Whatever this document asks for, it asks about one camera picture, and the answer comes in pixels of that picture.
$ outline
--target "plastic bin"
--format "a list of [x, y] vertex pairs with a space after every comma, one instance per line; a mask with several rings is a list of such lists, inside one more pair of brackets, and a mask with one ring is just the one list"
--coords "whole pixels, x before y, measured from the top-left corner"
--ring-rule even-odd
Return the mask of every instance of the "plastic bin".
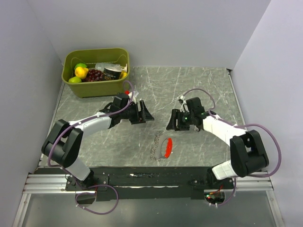
[[[82, 82], [69, 83], [68, 80], [74, 76], [74, 68], [78, 63], [87, 64], [88, 68], [94, 68], [98, 62], [107, 62], [120, 64], [126, 66], [127, 76], [123, 79], [112, 81], [98, 81], [98, 82]], [[69, 53], [65, 59], [62, 80], [67, 84], [73, 93], [80, 97], [94, 97], [94, 96], [112, 96], [123, 92], [123, 82], [128, 79], [129, 75], [129, 55], [125, 49], [110, 48], [110, 49], [93, 49], [93, 50], [78, 50]]]

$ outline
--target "white wall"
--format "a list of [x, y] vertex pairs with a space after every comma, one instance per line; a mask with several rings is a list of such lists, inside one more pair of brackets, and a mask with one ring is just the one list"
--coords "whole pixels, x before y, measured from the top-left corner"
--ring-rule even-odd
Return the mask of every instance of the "white wall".
[[1, 1], [0, 21], [0, 226], [9, 227], [41, 156], [62, 65], [26, 1]]
[[28, 0], [59, 57], [124, 47], [132, 65], [232, 69], [270, 0]]
[[[302, 226], [303, 1], [272, 0], [237, 62], [232, 79], [247, 123], [277, 137], [283, 155], [272, 177], [287, 226]], [[276, 149], [266, 138], [272, 169]]]

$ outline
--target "grapes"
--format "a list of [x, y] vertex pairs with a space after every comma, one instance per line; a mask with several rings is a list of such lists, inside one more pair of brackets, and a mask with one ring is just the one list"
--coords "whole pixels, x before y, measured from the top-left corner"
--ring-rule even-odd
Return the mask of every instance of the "grapes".
[[103, 72], [96, 69], [89, 69], [89, 72], [85, 79], [82, 82], [97, 82], [103, 81]]

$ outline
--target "gray marble table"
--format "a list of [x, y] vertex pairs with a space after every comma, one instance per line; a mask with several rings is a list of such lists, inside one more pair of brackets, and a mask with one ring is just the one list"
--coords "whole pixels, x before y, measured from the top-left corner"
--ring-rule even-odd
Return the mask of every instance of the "gray marble table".
[[[242, 124], [226, 69], [133, 67], [130, 81], [155, 121], [138, 125], [125, 121], [85, 138], [79, 156], [87, 166], [212, 166], [229, 159], [229, 147], [224, 142], [206, 131], [194, 130], [165, 131], [173, 140], [172, 154], [167, 159], [150, 158], [155, 133], [165, 130], [171, 109], [180, 107], [178, 96], [191, 88], [207, 90], [216, 101], [215, 112], [228, 121]], [[187, 98], [195, 96], [205, 108], [212, 106], [209, 97], [201, 91], [191, 92]], [[112, 100], [112, 96], [78, 98], [64, 86], [55, 121], [91, 116]], [[47, 166], [46, 158], [43, 157], [41, 167]]]

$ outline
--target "red object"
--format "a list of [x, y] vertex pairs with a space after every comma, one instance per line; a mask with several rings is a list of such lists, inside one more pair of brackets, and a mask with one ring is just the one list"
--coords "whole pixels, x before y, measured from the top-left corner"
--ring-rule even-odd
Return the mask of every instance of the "red object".
[[168, 138], [167, 140], [168, 141], [167, 141], [167, 145], [166, 145], [166, 152], [164, 155], [165, 158], [168, 158], [170, 156], [171, 150], [172, 150], [172, 139]]

